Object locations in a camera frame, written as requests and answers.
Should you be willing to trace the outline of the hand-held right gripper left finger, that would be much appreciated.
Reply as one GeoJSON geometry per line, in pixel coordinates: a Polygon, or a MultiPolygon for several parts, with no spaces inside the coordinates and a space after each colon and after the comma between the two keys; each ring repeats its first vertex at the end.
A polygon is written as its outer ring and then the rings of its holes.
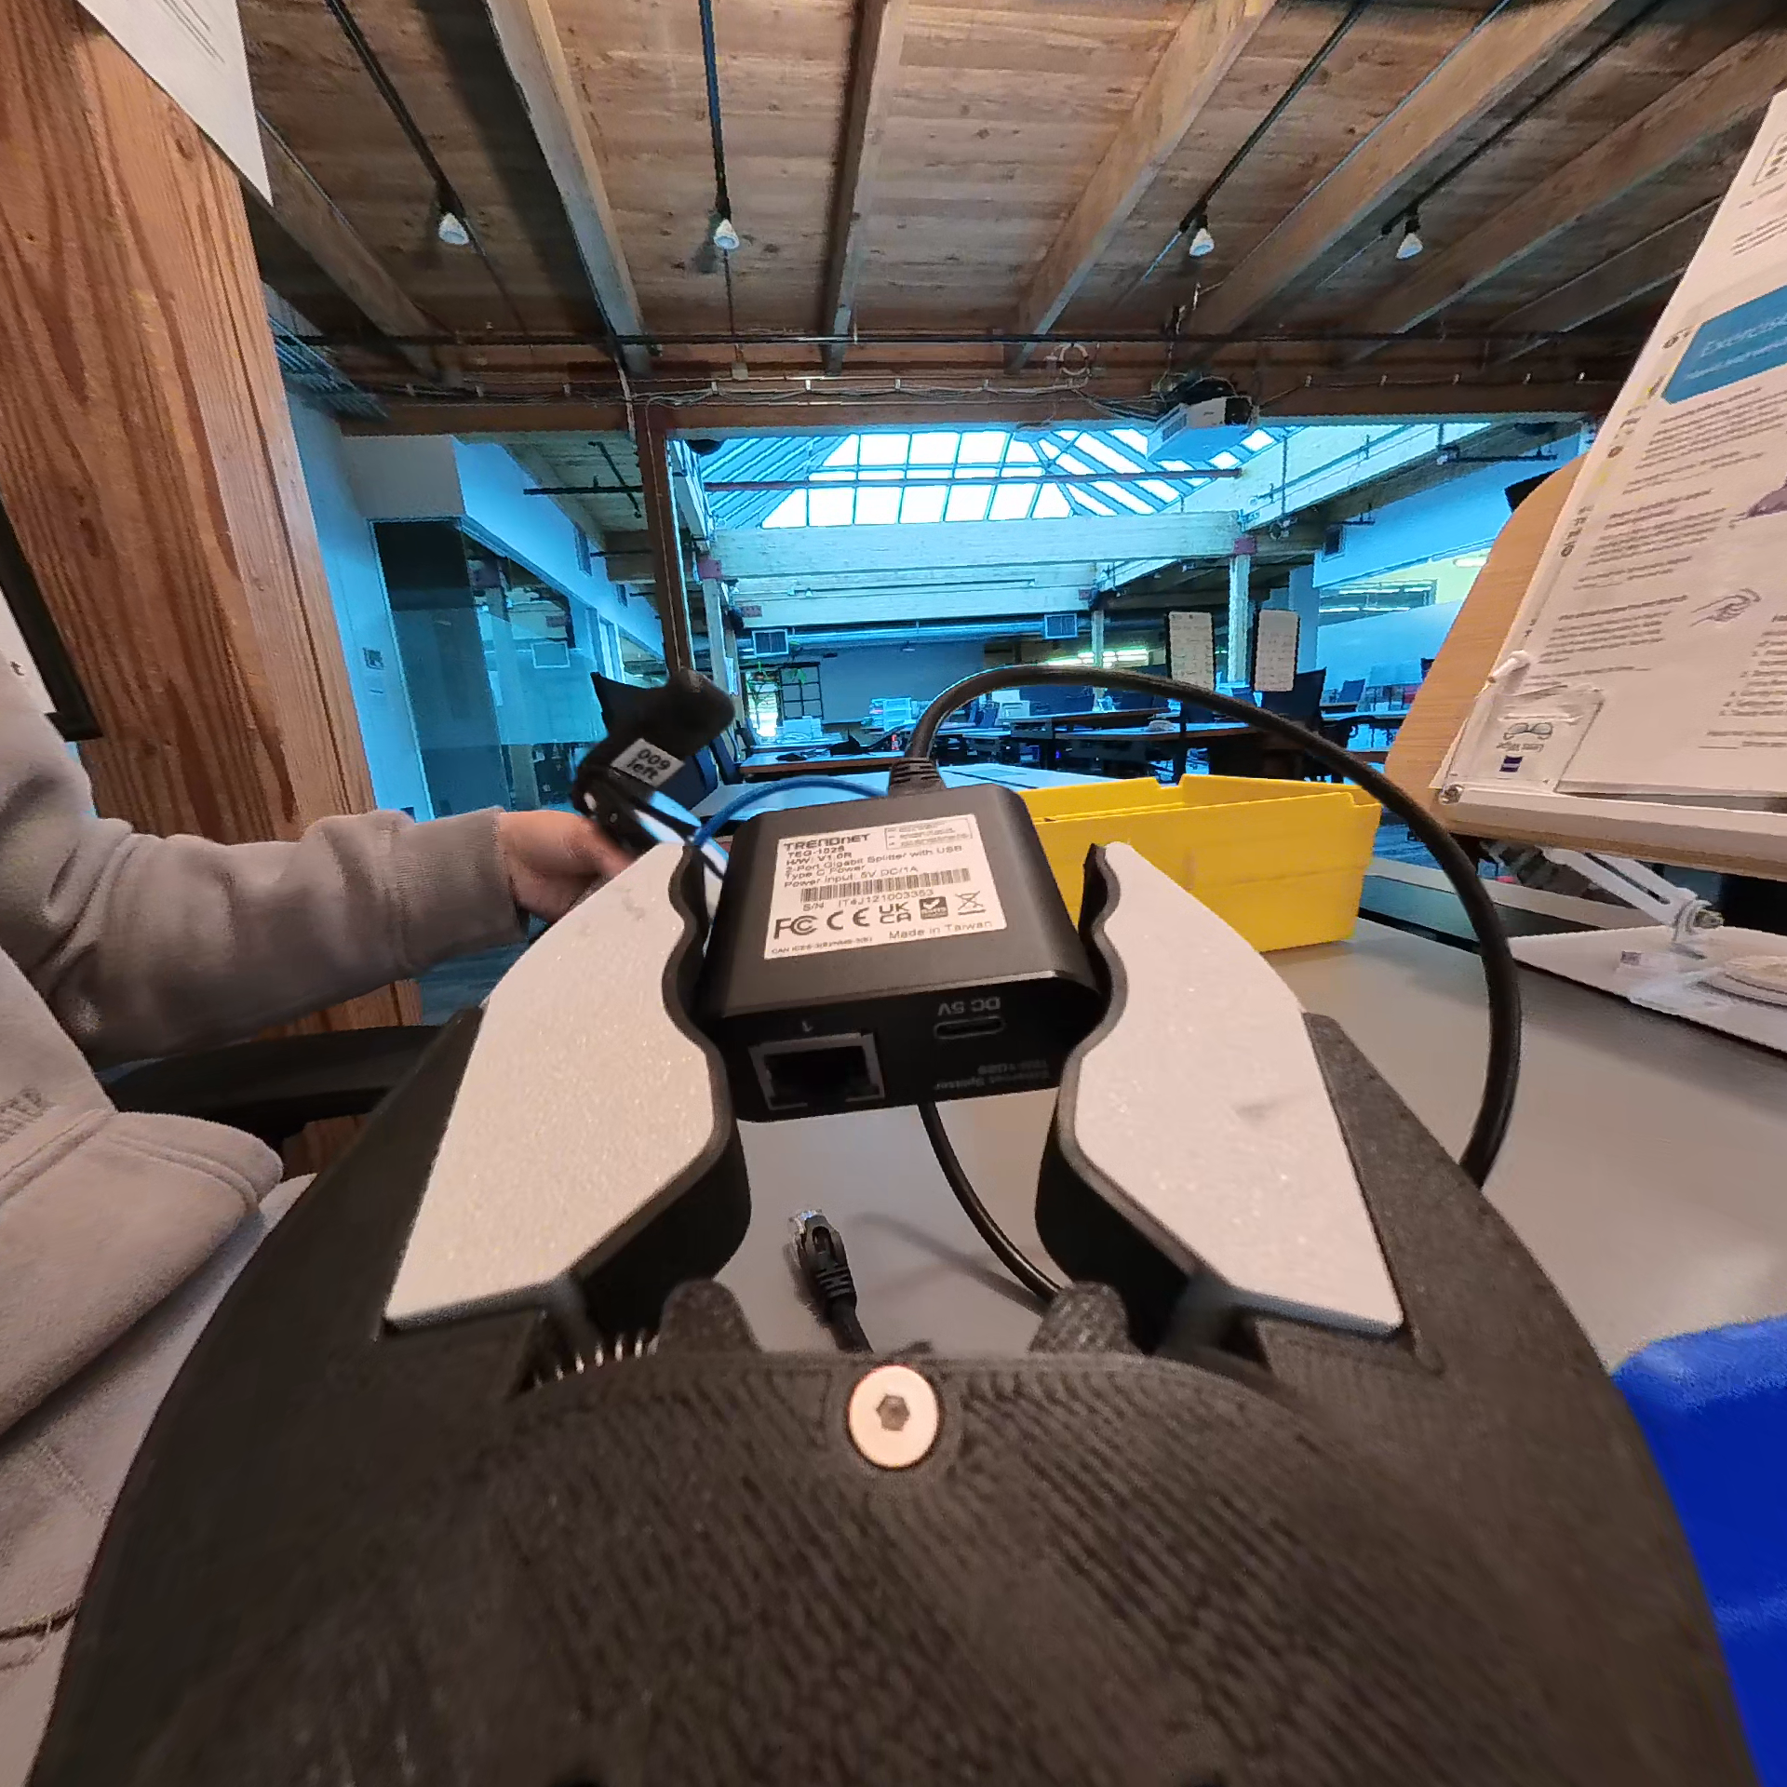
{"type": "Polygon", "coordinates": [[[543,1311],[575,1350],[653,1334],[747,1236],[746,1144],[693,1020],[709,862],[661,842],[484,1002],[385,1318],[543,1311]]]}

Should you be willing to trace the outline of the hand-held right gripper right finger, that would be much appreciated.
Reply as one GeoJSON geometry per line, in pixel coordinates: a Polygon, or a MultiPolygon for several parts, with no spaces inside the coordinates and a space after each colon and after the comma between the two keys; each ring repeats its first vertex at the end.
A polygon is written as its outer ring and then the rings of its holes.
{"type": "Polygon", "coordinates": [[[1124,842],[1088,851],[1104,1013],[1069,1056],[1036,1228],[1131,1341],[1241,1319],[1383,1341],[1402,1305],[1304,1006],[1221,917],[1124,842]]]}

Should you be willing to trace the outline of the yellow plastic bin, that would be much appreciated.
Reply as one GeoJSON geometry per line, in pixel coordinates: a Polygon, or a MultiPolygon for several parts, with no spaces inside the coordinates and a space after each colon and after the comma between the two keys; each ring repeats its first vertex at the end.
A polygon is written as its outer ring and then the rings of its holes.
{"type": "Polygon", "coordinates": [[[1351,937],[1381,820],[1365,790],[1264,776],[1088,782],[1021,801],[1072,920],[1088,851],[1126,842],[1264,954],[1351,937]]]}

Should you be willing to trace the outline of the black network splitter box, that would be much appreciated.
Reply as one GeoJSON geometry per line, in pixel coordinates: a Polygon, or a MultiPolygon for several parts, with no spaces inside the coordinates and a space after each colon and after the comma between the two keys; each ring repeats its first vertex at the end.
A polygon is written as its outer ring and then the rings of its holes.
{"type": "Polygon", "coordinates": [[[1104,992],[1013,790],[752,818],[692,1013],[752,1124],[1055,1088],[1104,992]]]}

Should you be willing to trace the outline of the person's left forearm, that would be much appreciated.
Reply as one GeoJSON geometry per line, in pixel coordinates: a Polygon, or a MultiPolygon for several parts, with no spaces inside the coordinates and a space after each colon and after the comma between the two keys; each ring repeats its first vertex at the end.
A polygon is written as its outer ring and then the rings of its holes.
{"type": "Polygon", "coordinates": [[[35,820],[5,842],[5,954],[106,1065],[242,1042],[522,933],[494,812],[238,844],[35,820]]]}

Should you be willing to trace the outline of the person's left hand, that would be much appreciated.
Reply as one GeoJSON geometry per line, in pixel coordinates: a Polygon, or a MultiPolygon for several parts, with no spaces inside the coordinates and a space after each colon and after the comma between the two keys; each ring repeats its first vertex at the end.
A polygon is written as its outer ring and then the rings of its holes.
{"type": "Polygon", "coordinates": [[[501,812],[499,856],[514,902],[543,924],[564,920],[635,859],[598,822],[563,810],[501,812]]]}

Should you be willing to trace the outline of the white neighbouring table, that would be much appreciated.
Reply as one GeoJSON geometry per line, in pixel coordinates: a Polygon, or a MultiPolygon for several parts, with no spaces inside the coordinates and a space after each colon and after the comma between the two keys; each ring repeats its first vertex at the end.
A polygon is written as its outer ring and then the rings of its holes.
{"type": "MultiPolygon", "coordinates": [[[[943,766],[941,774],[954,790],[969,785],[993,785],[1015,790],[1019,794],[1032,790],[1075,790],[1088,788],[1097,782],[1092,774],[998,765],[943,766]]],[[[718,822],[718,835],[725,835],[735,824],[763,812],[791,812],[810,806],[837,804],[841,801],[882,798],[887,792],[887,776],[887,769],[860,772],[820,770],[815,774],[775,776],[739,788],[719,788],[706,794],[692,812],[698,820],[709,822],[715,816],[725,818],[730,808],[746,801],[746,816],[718,822]]]]}

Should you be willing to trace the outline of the row of background tables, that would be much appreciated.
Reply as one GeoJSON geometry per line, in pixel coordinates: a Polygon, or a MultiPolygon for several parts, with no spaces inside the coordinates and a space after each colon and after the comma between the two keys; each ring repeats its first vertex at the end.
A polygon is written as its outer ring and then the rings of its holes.
{"type": "MultiPolygon", "coordinates": [[[[1385,749],[1350,744],[1356,731],[1387,732],[1395,739],[1410,709],[1402,706],[1326,706],[1317,716],[1317,731],[1334,748],[1361,754],[1381,766],[1385,749]]],[[[1189,766],[1205,766],[1210,774],[1278,774],[1304,778],[1306,772],[1326,774],[1306,752],[1295,752],[1276,734],[1260,726],[1232,722],[1182,724],[1176,709],[1169,710],[1173,726],[1128,726],[1143,722],[1138,710],[1104,716],[1041,717],[1017,722],[1013,727],[944,726],[933,748],[939,766],[1002,765],[1041,772],[1143,774],[1171,769],[1173,776],[1189,766]]],[[[794,774],[867,774],[887,770],[900,752],[872,749],[848,755],[801,757],[787,752],[760,752],[742,759],[742,782],[769,784],[794,774]]]]}

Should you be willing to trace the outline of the white tray with round parts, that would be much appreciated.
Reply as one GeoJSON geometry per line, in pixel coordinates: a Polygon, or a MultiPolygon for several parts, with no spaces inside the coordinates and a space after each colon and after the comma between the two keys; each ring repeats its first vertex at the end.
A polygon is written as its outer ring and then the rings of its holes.
{"type": "Polygon", "coordinates": [[[1723,927],[1679,950],[1666,925],[1520,937],[1518,961],[1636,1009],[1785,1054],[1785,939],[1723,927]]]}

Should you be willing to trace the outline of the person in grey hoodie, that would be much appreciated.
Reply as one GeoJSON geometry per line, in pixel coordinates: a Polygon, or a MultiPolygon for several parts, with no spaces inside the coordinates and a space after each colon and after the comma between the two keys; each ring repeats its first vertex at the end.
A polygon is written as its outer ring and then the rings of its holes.
{"type": "Polygon", "coordinates": [[[179,1041],[173,971],[213,844],[91,812],[69,748],[5,671],[5,1427],[186,1286],[281,1178],[263,1140],[120,1110],[90,1056],[179,1041]]]}

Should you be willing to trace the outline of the wooden pillar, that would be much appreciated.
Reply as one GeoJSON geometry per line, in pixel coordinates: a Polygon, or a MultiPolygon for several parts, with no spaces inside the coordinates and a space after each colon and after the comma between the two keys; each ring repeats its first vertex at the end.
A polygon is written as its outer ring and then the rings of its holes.
{"type": "Polygon", "coordinates": [[[76,4],[3,4],[5,505],[97,806],[292,841],[375,806],[234,169],[76,4]]]}

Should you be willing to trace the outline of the ceiling projector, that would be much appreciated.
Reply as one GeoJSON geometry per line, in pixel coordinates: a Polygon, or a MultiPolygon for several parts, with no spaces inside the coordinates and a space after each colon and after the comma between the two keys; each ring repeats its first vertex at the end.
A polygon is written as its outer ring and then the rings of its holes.
{"type": "Polygon", "coordinates": [[[1260,409],[1244,395],[1220,393],[1165,409],[1148,433],[1148,461],[1208,461],[1239,449],[1256,433],[1260,409]]]}

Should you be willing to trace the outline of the blue plastic object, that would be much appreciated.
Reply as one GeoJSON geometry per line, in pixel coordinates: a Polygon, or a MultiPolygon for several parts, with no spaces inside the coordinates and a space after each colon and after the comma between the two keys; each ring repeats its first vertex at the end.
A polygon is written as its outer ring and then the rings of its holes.
{"type": "Polygon", "coordinates": [[[1681,1518],[1758,1776],[1785,1783],[1785,1319],[1679,1334],[1615,1371],[1681,1518]]]}

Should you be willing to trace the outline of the document stand with papers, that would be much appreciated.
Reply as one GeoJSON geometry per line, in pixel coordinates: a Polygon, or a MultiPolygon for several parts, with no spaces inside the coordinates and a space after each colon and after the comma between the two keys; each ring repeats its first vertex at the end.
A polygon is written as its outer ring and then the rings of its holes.
{"type": "Polygon", "coordinates": [[[1590,453],[1514,516],[1387,772],[1465,837],[1785,868],[1785,96],[1590,453]]]}

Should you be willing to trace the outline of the white paper sheet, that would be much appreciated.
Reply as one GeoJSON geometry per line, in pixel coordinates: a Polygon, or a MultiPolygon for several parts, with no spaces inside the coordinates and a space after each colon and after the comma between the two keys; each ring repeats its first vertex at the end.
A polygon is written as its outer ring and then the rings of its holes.
{"type": "Polygon", "coordinates": [[[272,201],[236,3],[82,3],[149,80],[272,201]]]}

